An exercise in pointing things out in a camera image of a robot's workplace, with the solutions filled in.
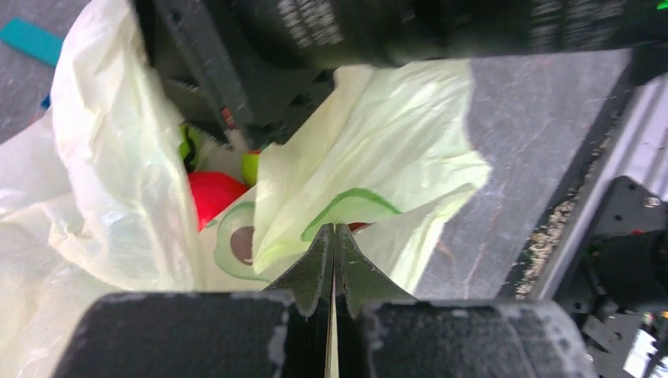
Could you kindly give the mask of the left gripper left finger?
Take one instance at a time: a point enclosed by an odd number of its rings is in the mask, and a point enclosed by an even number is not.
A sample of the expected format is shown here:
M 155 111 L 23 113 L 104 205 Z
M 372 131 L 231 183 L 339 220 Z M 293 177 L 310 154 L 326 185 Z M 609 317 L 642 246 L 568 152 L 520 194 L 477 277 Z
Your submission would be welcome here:
M 261 291 L 117 292 L 80 319 L 56 377 L 324 377 L 332 224 Z

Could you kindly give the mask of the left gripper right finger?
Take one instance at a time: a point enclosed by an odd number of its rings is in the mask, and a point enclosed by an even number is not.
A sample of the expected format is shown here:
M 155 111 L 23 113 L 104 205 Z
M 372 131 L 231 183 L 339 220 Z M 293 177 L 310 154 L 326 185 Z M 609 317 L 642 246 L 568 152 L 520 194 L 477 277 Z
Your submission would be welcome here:
M 594 377 L 581 334 L 552 301 L 418 300 L 336 227 L 342 377 Z

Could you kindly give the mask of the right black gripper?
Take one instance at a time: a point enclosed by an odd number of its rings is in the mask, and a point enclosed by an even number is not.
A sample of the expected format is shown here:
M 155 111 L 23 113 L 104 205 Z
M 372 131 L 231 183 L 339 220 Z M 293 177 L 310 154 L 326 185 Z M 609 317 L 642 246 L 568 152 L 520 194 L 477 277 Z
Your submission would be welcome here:
M 306 63 L 271 35 L 262 1 L 135 1 L 150 66 L 185 119 L 224 145 L 286 143 L 332 93 L 333 68 Z

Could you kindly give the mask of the light green plastic bag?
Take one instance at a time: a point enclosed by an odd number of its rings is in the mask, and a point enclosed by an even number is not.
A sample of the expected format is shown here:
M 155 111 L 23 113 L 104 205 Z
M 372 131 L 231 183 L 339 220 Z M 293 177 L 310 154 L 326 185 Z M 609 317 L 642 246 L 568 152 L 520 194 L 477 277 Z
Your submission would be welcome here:
M 342 68 L 285 146 L 229 153 L 185 125 L 126 1 L 86 5 L 50 108 L 1 147 L 1 374 L 48 377 L 113 291 L 255 291 L 325 222 L 414 293 L 490 166 L 467 60 Z

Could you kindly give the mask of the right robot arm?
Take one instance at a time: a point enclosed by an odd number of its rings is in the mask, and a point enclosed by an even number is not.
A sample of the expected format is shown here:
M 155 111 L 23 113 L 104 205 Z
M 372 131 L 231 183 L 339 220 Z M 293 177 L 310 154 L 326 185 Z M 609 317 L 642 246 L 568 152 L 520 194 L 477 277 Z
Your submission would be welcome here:
M 134 1 L 151 65 L 185 120 L 227 143 L 286 143 L 348 65 L 633 50 L 667 71 L 664 1 Z

